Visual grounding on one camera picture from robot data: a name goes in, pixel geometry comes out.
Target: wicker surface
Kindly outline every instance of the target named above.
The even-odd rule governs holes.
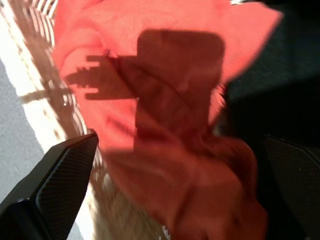
[[[43,114],[52,120],[52,131],[60,142],[86,134],[88,130],[74,96],[59,78],[51,57],[57,3],[57,0],[2,0],[1,16],[28,70],[27,81],[31,81],[36,89],[21,99],[24,103],[47,99],[49,104],[43,107]],[[133,206],[114,186],[99,151],[85,200],[94,225],[92,239],[168,239],[162,226]]]

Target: orange-red towel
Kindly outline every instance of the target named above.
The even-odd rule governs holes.
[[[228,0],[59,0],[56,47],[116,185],[177,240],[261,240],[256,160],[212,136],[281,15]]]

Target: red fabric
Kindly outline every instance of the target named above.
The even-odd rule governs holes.
[[[59,0],[53,58],[116,185],[173,239],[263,239],[256,160],[212,136],[280,14],[228,0]]]

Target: carbon fiber texture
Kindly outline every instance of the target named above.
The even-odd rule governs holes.
[[[311,239],[320,239],[320,165],[317,152],[267,137],[268,153],[280,192]]]
[[[85,197],[97,138],[69,148],[36,195],[36,205],[54,240],[67,239]]]

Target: gray floor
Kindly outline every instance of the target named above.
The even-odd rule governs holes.
[[[0,59],[0,201],[43,157]],[[82,240],[74,224],[68,240]]]

